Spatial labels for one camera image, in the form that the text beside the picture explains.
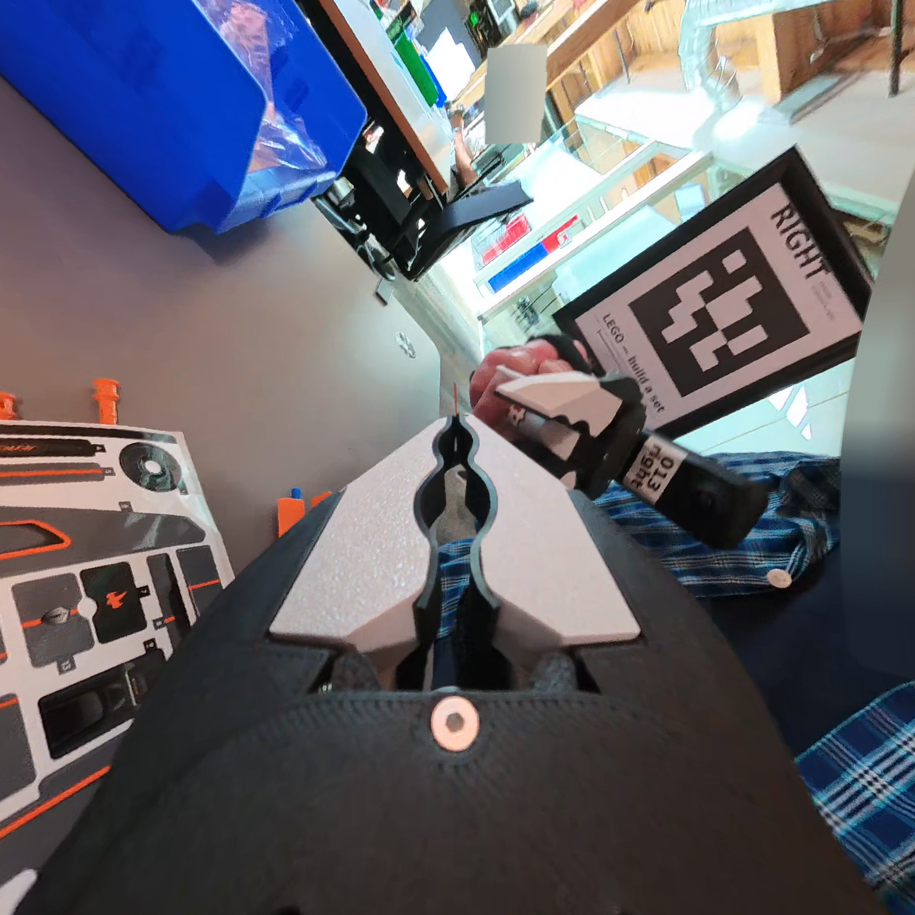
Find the clear plastic bag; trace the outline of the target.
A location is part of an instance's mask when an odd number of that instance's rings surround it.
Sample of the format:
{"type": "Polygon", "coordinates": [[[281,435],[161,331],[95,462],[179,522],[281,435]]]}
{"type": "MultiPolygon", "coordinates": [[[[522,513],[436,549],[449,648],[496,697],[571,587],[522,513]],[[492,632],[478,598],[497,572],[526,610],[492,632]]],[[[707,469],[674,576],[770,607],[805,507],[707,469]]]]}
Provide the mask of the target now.
{"type": "Polygon", "coordinates": [[[294,40],[311,29],[295,2],[197,1],[196,6],[234,53],[264,97],[248,173],[287,167],[322,172],[326,153],[313,139],[295,103],[281,101],[277,88],[282,66],[290,63],[294,40]]]}

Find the person's right forearm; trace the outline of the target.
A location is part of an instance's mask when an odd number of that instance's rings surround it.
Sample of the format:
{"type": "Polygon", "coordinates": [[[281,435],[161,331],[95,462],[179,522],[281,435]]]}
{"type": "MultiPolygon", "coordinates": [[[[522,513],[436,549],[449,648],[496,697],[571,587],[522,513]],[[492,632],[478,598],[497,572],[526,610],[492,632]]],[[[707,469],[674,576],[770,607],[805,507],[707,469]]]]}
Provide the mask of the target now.
{"type": "Polygon", "coordinates": [[[701,543],[617,483],[596,502],[694,597],[786,589],[840,542],[840,457],[775,451],[716,453],[711,459],[768,492],[760,520],[734,549],[701,543]]]}

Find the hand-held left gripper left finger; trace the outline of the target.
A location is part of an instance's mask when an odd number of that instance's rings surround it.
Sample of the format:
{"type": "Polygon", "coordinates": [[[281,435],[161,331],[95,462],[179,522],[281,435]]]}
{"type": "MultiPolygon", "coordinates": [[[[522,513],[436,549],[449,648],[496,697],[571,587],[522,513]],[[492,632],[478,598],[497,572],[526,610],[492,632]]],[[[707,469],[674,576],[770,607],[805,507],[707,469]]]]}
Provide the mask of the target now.
{"type": "Polygon", "coordinates": [[[384,688],[428,646],[438,612],[421,609],[437,572],[430,527],[444,511],[461,416],[435,420],[339,496],[269,627],[275,640],[370,662],[384,688]]]}

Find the blue plastic bin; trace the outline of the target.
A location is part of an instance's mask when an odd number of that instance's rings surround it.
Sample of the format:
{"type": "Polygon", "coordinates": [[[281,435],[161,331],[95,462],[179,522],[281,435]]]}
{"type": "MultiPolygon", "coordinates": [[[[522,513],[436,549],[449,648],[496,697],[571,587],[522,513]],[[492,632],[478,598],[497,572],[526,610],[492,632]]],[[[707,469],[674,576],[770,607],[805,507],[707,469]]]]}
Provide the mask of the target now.
{"type": "Polygon", "coordinates": [[[171,233],[320,195],[367,121],[312,27],[277,88],[327,155],[315,173],[248,173],[264,97],[195,1],[2,2],[1,39],[2,76],[171,233]]]}

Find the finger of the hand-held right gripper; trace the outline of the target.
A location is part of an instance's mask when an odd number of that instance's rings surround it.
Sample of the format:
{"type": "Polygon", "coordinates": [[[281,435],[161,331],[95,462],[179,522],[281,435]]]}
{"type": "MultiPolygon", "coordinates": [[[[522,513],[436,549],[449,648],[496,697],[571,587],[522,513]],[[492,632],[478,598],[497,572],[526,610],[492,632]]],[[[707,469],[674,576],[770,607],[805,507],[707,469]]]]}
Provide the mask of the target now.
{"type": "Polygon", "coordinates": [[[509,406],[509,423],[518,436],[516,446],[553,476],[594,474],[596,446],[588,420],[569,422],[568,417],[542,417],[509,406]]]}
{"type": "Polygon", "coordinates": [[[582,372],[519,375],[500,383],[495,394],[509,404],[509,422],[528,438],[552,427],[598,437],[622,409],[620,396],[582,372]]]}

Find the orange and blue lego piece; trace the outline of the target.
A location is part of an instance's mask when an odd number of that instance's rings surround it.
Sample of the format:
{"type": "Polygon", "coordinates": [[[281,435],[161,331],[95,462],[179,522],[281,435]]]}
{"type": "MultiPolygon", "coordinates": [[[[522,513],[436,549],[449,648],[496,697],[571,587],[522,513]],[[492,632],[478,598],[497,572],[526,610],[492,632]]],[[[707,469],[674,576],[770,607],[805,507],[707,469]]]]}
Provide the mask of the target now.
{"type": "Polygon", "coordinates": [[[291,488],[286,497],[277,500],[276,532],[281,537],[302,521],[310,511],[334,493],[324,491],[316,496],[304,498],[301,488],[291,488]]]}

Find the black office chair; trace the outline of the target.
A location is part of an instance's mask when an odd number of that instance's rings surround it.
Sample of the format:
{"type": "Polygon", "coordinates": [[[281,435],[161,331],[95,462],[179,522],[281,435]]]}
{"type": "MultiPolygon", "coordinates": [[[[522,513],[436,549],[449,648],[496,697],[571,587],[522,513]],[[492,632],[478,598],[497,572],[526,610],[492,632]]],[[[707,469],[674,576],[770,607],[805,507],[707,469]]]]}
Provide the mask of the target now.
{"type": "Polygon", "coordinates": [[[383,132],[373,150],[354,146],[335,182],[315,198],[319,211],[382,279],[418,280],[484,223],[532,203],[519,181],[486,186],[479,177],[440,193],[396,135],[383,132]]]}

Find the blue plaid shirt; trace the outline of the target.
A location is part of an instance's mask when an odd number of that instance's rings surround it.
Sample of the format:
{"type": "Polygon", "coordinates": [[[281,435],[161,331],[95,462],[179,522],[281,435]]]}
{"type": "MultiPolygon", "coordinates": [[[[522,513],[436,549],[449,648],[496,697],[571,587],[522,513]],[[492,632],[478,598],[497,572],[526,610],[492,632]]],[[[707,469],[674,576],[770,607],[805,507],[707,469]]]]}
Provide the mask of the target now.
{"type": "Polygon", "coordinates": [[[914,912],[914,682],[795,759],[814,806],[889,913],[914,912]]]}

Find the person's right hand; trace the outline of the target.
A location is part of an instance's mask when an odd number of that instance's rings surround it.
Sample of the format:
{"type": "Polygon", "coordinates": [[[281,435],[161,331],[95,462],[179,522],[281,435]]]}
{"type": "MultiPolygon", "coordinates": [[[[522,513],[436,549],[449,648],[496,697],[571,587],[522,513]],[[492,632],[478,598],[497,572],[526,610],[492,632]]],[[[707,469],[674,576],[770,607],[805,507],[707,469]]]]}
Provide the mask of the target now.
{"type": "Polygon", "coordinates": [[[520,437],[509,421],[509,404],[496,395],[497,387],[509,381],[509,371],[520,375],[570,371],[593,374],[586,348],[564,334],[531,337],[518,347],[494,349],[487,354],[470,376],[471,412],[510,442],[517,442],[520,437]]]}

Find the desk with orange edge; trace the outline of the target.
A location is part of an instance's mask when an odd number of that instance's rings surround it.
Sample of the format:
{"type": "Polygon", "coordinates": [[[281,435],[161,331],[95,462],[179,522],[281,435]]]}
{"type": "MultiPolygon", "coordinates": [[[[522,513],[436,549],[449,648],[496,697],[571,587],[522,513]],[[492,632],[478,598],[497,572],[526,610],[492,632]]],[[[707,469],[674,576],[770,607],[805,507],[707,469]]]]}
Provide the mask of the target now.
{"type": "Polygon", "coordinates": [[[444,114],[430,107],[367,2],[304,2],[306,17],[372,118],[398,133],[436,192],[449,190],[454,145],[444,114]]]}

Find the dark navy pants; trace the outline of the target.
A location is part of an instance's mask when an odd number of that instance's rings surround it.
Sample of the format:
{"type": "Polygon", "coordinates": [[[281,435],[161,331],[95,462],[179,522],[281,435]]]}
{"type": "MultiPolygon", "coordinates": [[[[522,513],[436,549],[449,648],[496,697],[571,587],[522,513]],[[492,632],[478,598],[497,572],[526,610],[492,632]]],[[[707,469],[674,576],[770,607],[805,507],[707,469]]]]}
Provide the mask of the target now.
{"type": "Polygon", "coordinates": [[[912,679],[864,662],[853,649],[841,562],[836,547],[788,589],[699,600],[795,757],[912,679]]]}

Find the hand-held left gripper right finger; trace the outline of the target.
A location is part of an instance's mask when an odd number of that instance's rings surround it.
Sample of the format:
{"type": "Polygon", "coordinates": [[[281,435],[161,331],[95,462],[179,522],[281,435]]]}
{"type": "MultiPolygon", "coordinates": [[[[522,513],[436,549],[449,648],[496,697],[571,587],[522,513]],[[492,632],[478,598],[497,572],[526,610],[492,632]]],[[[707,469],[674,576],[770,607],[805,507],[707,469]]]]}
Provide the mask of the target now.
{"type": "Polygon", "coordinates": [[[468,503],[486,514],[457,613],[457,686],[517,688],[547,655],[640,646],[589,500],[480,420],[458,422],[468,503]]]}

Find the lego sticker sheet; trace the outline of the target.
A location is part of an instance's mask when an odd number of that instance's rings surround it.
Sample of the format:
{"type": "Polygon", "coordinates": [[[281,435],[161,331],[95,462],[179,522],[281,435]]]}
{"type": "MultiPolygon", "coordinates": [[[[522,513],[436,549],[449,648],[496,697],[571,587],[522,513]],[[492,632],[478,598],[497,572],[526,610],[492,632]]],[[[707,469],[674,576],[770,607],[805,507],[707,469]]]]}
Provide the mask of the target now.
{"type": "Polygon", "coordinates": [[[106,772],[234,573],[181,433],[1,428],[6,837],[106,772]]]}

